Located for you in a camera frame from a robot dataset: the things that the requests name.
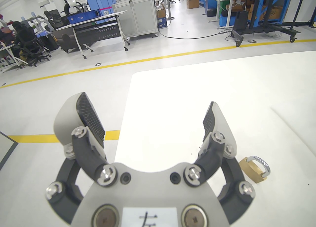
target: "blue storage bin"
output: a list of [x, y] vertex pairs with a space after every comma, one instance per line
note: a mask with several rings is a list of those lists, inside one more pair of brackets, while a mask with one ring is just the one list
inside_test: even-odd
[[217, 1], [215, 0], [205, 0], [205, 13], [208, 9], [216, 9], [217, 8]]
[[[229, 25], [234, 25], [235, 20], [236, 20], [236, 16], [231, 16], [230, 21], [229, 21]], [[219, 26], [220, 27], [226, 26], [226, 22], [227, 22], [227, 17], [223, 17], [222, 15], [220, 15], [219, 16]]]
[[163, 27], [167, 27], [167, 18], [166, 17], [158, 18], [158, 28], [160, 29]]
[[75, 23], [80, 23], [80, 22], [86, 21], [86, 20], [91, 20], [91, 19], [96, 18], [98, 16], [100, 16], [100, 11], [93, 10], [93, 11], [89, 11], [89, 12], [85, 12], [85, 13], [71, 15], [71, 16], [67, 17], [67, 19], [69, 20], [69, 22], [71, 24], [75, 24]]

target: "white table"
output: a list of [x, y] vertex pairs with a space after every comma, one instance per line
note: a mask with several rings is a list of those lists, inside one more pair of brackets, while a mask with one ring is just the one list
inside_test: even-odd
[[[117, 12], [117, 13], [112, 13], [112, 14], [108, 14], [108, 15], [102, 15], [102, 16], [99, 16], [99, 17], [96, 17], [94, 19], [90, 19], [90, 20], [86, 20], [86, 21], [83, 21], [83, 22], [80, 22], [80, 23], [75, 23], [75, 24], [69, 24], [69, 25], [66, 25], [66, 26], [63, 26], [63, 27], [60, 27], [57, 29], [57, 31], [60, 31], [60, 30], [63, 30], [63, 29], [67, 29], [67, 28], [70, 28], [72, 27], [72, 31], [74, 33], [74, 36], [75, 36], [75, 39], [76, 39], [76, 42], [77, 42], [77, 45], [78, 45], [78, 48], [82, 54], [82, 56], [84, 57], [84, 59], [86, 59], [87, 57], [83, 54], [82, 52], [82, 48], [78, 42], [78, 38], [77, 38], [77, 34], [76, 34], [76, 29], [78, 28], [78, 26], [80, 25], [83, 25], [83, 24], [88, 24], [88, 23], [93, 23], [93, 22], [96, 22], [96, 21], [102, 21], [104, 19], [109, 19], [109, 18], [115, 18], [117, 23], [118, 23], [118, 28], [119, 28], [119, 31], [120, 31], [120, 34], [121, 34], [121, 38], [122, 38], [122, 41], [123, 41], [123, 45], [124, 45], [124, 49], [125, 51], [128, 50], [128, 48], [126, 47], [125, 43], [127, 43], [128, 45], [129, 44], [129, 41], [127, 39], [127, 37], [124, 35], [123, 31], [122, 31], [122, 27], [121, 27], [121, 23], [120, 23], [120, 20], [119, 20], [119, 15], [122, 15], [124, 14], [125, 12], [127, 12], [127, 10], [124, 10], [124, 11], [120, 11], [120, 12]], [[93, 50], [87, 45], [87, 44], [83, 44], [85, 47], [87, 47], [88, 49], [91, 50], [91, 52], [93, 52]]]
[[23, 63], [25, 63], [25, 64], [28, 64], [28, 63], [27, 63], [26, 61], [24, 61], [24, 60], [21, 60], [20, 58], [15, 57], [15, 56], [13, 55], [13, 52], [12, 52], [12, 50], [11, 50], [11, 48], [12, 48], [13, 46], [15, 46], [15, 45], [14, 45], [14, 44], [11, 44], [11, 45], [8, 45], [8, 46], [6, 46], [6, 47], [0, 48], [0, 51], [2, 51], [2, 50], [7, 50], [8, 54], [9, 54], [9, 55], [11, 56], [11, 58], [14, 60], [15, 64], [16, 64], [18, 67], [22, 68], [22, 66], [21, 66], [21, 64], [19, 63], [19, 61], [20, 61], [20, 62], [23, 62]]
[[[136, 73], [115, 161], [145, 172], [193, 163], [215, 101], [236, 139], [237, 160], [257, 155], [271, 168], [259, 184], [245, 175], [256, 198], [234, 226], [314, 227], [316, 157], [272, 107], [315, 94], [315, 62], [316, 51], [309, 51]], [[221, 170], [208, 183], [218, 195]]]
[[[218, 22], [219, 21], [220, 2], [221, 2], [221, 0], [217, 1], [216, 19], [209, 21], [209, 23]], [[229, 25], [229, 23], [230, 23], [230, 16], [231, 16], [231, 13], [232, 13], [232, 4], [233, 4], [233, 0], [229, 0], [229, 8], [228, 8], [228, 13], [227, 13], [226, 26], [220, 26], [218, 29], [233, 27], [233, 25]]]

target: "standing desk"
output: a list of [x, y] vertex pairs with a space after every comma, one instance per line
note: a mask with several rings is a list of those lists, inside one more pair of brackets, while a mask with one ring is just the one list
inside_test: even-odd
[[[79, 41], [81, 44], [90, 49], [91, 52], [93, 52], [93, 50], [87, 45], [88, 43], [102, 41], [109, 38], [121, 37], [124, 49], [125, 51], [128, 51], [125, 43], [127, 43], [127, 45], [130, 45], [130, 43], [122, 31], [121, 23], [119, 20], [119, 15], [122, 15], [125, 12], [127, 12], [127, 10], [108, 15], [102, 15], [94, 19], [86, 20], [76, 24], [69, 24], [58, 28], [57, 31], [72, 27], [72, 31], [74, 33], [78, 48], [84, 59], [86, 59], [87, 57], [83, 54]], [[105, 23], [93, 24], [94, 22], [102, 21], [109, 18], [115, 18], [115, 20]]]
[[[256, 197], [233, 226], [314, 227], [316, 157], [273, 107], [315, 95], [315, 62], [316, 51], [308, 51], [136, 73], [115, 162], [144, 172], [194, 163], [204, 137], [205, 113], [215, 101], [235, 137], [237, 161], [256, 155], [271, 168], [258, 184], [245, 175]], [[302, 123], [308, 118], [297, 119]], [[218, 195], [225, 184], [222, 171], [208, 184]]]
[[20, 58], [15, 57], [15, 56], [13, 55], [13, 52], [12, 52], [12, 50], [11, 50], [11, 48], [12, 48], [13, 46], [15, 46], [15, 45], [14, 45], [14, 44], [8, 45], [8, 46], [6, 46], [6, 47], [1, 48], [0, 51], [7, 50], [8, 54], [9, 54], [9, 55], [11, 56], [11, 58], [14, 60], [15, 64], [16, 64], [20, 69], [22, 69], [22, 66], [21, 66], [21, 64], [19, 63], [19, 61], [20, 61], [20, 62], [23, 62], [23, 63], [25, 63], [25, 64], [28, 64], [28, 63], [27, 63], [26, 61], [24, 61], [24, 60], [21, 60]]

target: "yellow floor line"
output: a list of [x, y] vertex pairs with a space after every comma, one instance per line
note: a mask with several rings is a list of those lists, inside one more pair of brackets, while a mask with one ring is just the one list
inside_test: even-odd
[[[105, 132], [104, 140], [118, 140], [120, 130]], [[57, 137], [52, 135], [13, 135], [8, 136], [18, 143], [58, 143]]]
[[[295, 42], [316, 42], [316, 39], [296, 40]], [[290, 42], [289, 41], [262, 42], [262, 43], [256, 43], [256, 44], [244, 44], [244, 45], [241, 45], [240, 47], [241, 48], [244, 48], [244, 47], [255, 47], [255, 46], [262, 46], [262, 45], [282, 44], [282, 43], [290, 43]], [[148, 59], [132, 60], [132, 61], [115, 63], [115, 64], [110, 64], [110, 65], [105, 65], [105, 66], [93, 67], [93, 68], [89, 68], [89, 69], [70, 71], [70, 72], [60, 73], [60, 74], [46, 76], [46, 77], [41, 77], [41, 78], [29, 79], [29, 80], [25, 80], [25, 81], [13, 83], [13, 84], [7, 84], [7, 85], [4, 85], [4, 86], [1, 86], [0, 88], [11, 87], [11, 86], [14, 86], [14, 85], [24, 84], [24, 83], [28, 83], [28, 82], [37, 81], [37, 80], [42, 80], [42, 79], [47, 79], [47, 78], [55, 78], [55, 77], [60, 77], [60, 76], [64, 76], [64, 75], [70, 75], [70, 74], [85, 72], [85, 71], [105, 69], [105, 68], [111, 68], [111, 67], [116, 67], [116, 66], [128, 65], [128, 64], [133, 64], [133, 63], [146, 62], [146, 61], [151, 61], [151, 60], [161, 60], [161, 59], [167, 59], [167, 58], [173, 58], [173, 57], [180, 57], [180, 56], [186, 56], [186, 55], [191, 55], [191, 54], [198, 54], [198, 53], [203, 53], [203, 52], [211, 52], [211, 51], [219, 51], [219, 50], [230, 50], [230, 49], [235, 49], [235, 48], [236, 48], [236, 46], [228, 46], [228, 47], [221, 47], [221, 48], [215, 48], [215, 49], [197, 50], [197, 51], [191, 51], [191, 52], [171, 54], [171, 55], [159, 56], [159, 57], [148, 58]]]

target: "padlock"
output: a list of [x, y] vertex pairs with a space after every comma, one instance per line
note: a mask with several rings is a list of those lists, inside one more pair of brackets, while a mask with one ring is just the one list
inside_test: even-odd
[[[253, 160], [262, 164], [265, 168], [265, 172], [263, 172], [254, 162]], [[239, 162], [240, 168], [245, 172], [249, 178], [255, 183], [259, 183], [264, 181], [267, 176], [270, 174], [271, 170], [268, 164], [257, 156], [245, 157], [243, 160]]]

